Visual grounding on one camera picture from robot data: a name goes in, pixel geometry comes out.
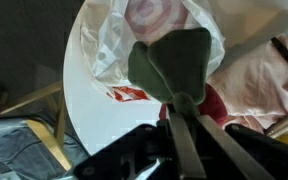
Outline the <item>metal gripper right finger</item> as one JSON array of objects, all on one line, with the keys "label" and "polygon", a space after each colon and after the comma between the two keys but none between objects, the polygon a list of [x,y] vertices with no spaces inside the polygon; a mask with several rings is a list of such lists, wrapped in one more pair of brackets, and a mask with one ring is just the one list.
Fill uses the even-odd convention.
[{"label": "metal gripper right finger", "polygon": [[208,115],[197,116],[197,120],[247,180],[275,180],[270,173]]}]

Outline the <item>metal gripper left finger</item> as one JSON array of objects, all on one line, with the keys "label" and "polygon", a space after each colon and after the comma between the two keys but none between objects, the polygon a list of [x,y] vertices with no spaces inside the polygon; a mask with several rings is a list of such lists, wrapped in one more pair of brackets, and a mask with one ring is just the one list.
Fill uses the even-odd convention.
[{"label": "metal gripper left finger", "polygon": [[203,180],[206,173],[199,155],[195,148],[190,130],[184,120],[184,116],[175,111],[173,105],[169,104],[168,120],[172,133],[177,161],[179,164],[180,180]]}]

